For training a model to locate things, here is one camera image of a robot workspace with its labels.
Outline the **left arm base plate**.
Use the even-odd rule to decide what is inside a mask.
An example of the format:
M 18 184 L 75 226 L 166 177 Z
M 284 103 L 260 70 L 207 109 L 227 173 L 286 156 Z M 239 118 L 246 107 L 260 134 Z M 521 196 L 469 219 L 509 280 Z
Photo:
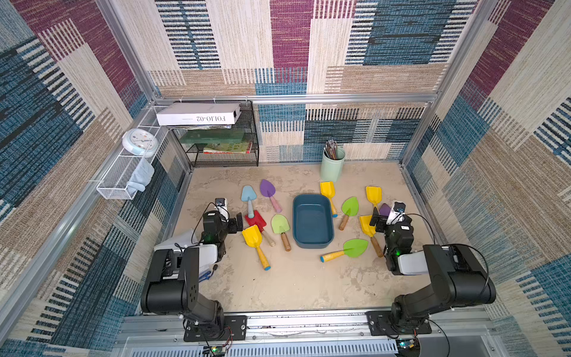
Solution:
M 225 315 L 214 323 L 183 319 L 184 342 L 235 342 L 244 341 L 248 329 L 246 315 Z

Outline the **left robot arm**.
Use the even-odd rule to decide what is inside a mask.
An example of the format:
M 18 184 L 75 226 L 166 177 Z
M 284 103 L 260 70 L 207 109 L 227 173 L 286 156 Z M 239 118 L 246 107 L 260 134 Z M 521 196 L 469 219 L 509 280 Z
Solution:
M 226 253 L 225 239 L 243 229 L 242 214 L 231 217 L 221 208 L 202 216 L 199 237 L 188 230 L 154 248 L 141 295 L 141 310 L 156 315 L 179 315 L 185 342 L 244 341 L 247 317 L 227 317 L 220 302 L 203 296 L 206 281 Z

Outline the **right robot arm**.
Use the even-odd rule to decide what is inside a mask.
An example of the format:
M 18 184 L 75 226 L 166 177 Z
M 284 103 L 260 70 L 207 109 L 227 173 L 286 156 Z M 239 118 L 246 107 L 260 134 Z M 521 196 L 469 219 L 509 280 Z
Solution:
M 428 319 L 433 314 L 495 302 L 489 265 L 477 249 L 461 243 L 429 244 L 415 252 L 411 216 L 386 205 L 374 208 L 360 223 L 390 273 L 430 278 L 429 285 L 397 296 L 390 309 L 367 312 L 372 335 L 395 339 L 404 334 L 429 334 Z

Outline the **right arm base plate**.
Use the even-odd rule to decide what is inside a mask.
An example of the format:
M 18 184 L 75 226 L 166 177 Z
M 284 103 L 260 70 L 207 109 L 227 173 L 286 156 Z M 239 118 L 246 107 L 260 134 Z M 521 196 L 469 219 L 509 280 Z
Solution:
M 427 318 L 395 318 L 389 310 L 367 311 L 365 316 L 372 336 L 397 339 L 404 335 L 429 335 L 432 333 Z

